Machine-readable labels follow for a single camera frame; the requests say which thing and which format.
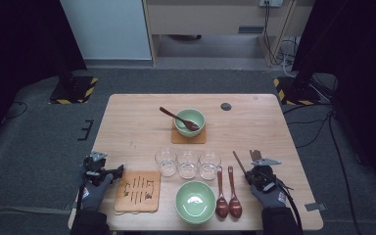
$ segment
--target white power strip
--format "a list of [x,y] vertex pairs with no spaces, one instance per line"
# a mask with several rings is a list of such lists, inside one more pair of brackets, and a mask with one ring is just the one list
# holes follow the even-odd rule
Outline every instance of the white power strip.
[[268,4],[269,7],[281,7],[283,0],[260,0],[260,6],[266,7]]

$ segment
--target wall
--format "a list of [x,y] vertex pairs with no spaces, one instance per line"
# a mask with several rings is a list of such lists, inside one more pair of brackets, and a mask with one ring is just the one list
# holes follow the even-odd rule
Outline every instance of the wall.
[[142,0],[61,0],[84,60],[152,60]]

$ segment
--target desk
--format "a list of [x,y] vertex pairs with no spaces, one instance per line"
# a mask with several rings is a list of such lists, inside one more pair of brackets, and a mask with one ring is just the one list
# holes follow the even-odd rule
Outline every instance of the desk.
[[[272,66],[270,56],[277,55],[284,36],[301,36],[313,0],[284,0],[281,7],[269,8],[267,28],[267,11],[259,0],[143,0],[143,5],[154,64],[163,34],[247,33],[258,36],[264,58]],[[261,35],[264,30],[270,51]]]
[[[229,103],[231,111],[220,105]],[[171,112],[195,108],[204,113],[207,120],[205,144],[171,144],[172,119],[160,112],[163,106]],[[112,230],[262,230],[258,200],[250,193],[250,187],[233,156],[236,151],[246,169],[252,168],[249,150],[260,150],[264,157],[281,161],[275,165],[275,174],[291,191],[301,214],[304,230],[318,230],[323,221],[319,211],[306,211],[305,204],[314,203],[304,169],[298,157],[286,121],[274,95],[262,94],[117,94],[106,108],[94,150],[106,152],[106,168],[124,164],[125,170],[156,170],[155,152],[163,146],[197,151],[216,150],[221,156],[223,168],[223,192],[230,199],[227,168],[234,167],[236,194],[243,206],[243,214],[237,220],[231,215],[220,220],[214,215],[207,223],[190,225],[177,214],[174,197],[180,185],[187,180],[178,173],[162,177],[160,201],[155,213],[114,215],[118,182],[106,192],[100,212],[108,216]],[[199,174],[195,180],[205,181],[218,196],[217,180],[206,181]],[[69,226],[72,225],[72,212]]]

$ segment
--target wooden spoon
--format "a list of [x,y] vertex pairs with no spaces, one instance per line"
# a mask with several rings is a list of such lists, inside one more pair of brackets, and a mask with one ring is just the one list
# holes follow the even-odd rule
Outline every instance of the wooden spoon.
[[228,177],[230,179],[231,185],[231,200],[228,205],[230,214],[233,217],[239,218],[243,212],[240,201],[237,199],[236,192],[234,191],[234,177],[233,177],[233,166],[228,167]]
[[187,127],[187,129],[189,129],[191,131],[196,131],[196,130],[200,129],[200,126],[198,126],[196,123],[194,123],[194,122],[192,122],[190,120],[182,119],[181,117],[178,117],[178,116],[174,115],[173,113],[171,113],[170,111],[166,110],[163,107],[160,107],[160,111],[164,112],[166,115],[169,115],[169,116],[171,116],[173,118],[176,118],[176,119],[182,121],[182,123],[184,123],[184,125]]
[[216,215],[222,218],[226,218],[228,216],[228,204],[227,204],[227,201],[225,201],[224,195],[222,193],[221,167],[218,169],[216,176],[218,178],[219,197],[218,197],[218,200],[216,201],[215,213]]

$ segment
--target coaster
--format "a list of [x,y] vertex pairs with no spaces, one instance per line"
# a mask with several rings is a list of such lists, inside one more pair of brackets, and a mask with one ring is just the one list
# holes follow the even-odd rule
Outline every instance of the coaster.
[[181,135],[172,122],[170,131],[170,142],[172,144],[205,144],[207,142],[207,125],[204,126],[201,133],[197,136],[188,138]]
[[156,212],[160,189],[158,171],[125,171],[117,188],[115,214]]

